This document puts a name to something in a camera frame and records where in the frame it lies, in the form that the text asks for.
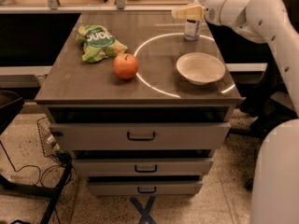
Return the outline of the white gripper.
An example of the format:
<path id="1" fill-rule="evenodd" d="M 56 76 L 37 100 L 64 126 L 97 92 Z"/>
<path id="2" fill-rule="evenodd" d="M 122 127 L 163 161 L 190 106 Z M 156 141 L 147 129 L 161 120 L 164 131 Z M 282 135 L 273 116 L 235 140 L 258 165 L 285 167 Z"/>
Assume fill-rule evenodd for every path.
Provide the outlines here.
<path id="1" fill-rule="evenodd" d="M 177 7 L 171 11 L 171 15 L 176 19 L 192 21 L 200 21 L 205 16 L 208 23 L 218 26 L 232 26 L 235 22 L 235 14 L 231 7 L 232 1 L 233 0 L 206 0 L 205 7 L 201 4 Z"/>

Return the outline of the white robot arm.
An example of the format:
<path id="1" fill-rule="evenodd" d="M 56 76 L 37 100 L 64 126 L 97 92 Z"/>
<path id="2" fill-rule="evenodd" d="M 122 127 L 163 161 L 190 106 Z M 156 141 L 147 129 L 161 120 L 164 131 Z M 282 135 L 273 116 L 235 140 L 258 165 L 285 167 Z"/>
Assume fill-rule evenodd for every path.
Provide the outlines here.
<path id="1" fill-rule="evenodd" d="M 299 115 L 299 34 L 282 0 L 206 0 L 172 10 L 177 19 L 224 25 L 270 48 Z M 249 224 L 299 224 L 299 119 L 263 140 L 253 178 Z"/>

